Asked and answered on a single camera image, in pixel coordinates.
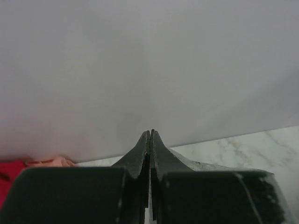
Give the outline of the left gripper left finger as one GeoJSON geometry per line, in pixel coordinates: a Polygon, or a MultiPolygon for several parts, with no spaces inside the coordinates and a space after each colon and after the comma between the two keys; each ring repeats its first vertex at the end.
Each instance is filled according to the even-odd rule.
{"type": "Polygon", "coordinates": [[[28,168],[0,210],[3,224],[142,224],[150,133],[109,167],[28,168]]]}

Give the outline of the grey t shirt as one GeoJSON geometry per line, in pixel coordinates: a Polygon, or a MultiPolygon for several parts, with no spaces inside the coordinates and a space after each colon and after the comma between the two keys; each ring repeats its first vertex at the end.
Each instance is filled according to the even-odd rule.
{"type": "Polygon", "coordinates": [[[173,165],[170,165],[172,170],[176,170],[178,172],[213,172],[220,174],[228,174],[233,176],[242,177],[246,174],[262,174],[270,177],[274,177],[274,174],[265,170],[253,169],[253,168],[231,168],[222,165],[216,165],[211,163],[203,163],[199,161],[194,161],[191,159],[187,159],[182,156],[180,153],[168,148],[168,151],[174,158],[173,165]]]}

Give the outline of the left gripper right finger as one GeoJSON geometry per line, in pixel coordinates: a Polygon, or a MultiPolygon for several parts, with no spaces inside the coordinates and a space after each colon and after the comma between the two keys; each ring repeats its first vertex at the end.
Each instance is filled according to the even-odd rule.
{"type": "Polygon", "coordinates": [[[172,170],[158,131],[150,136],[153,219],[159,224],[291,224],[274,177],[172,170]]]}

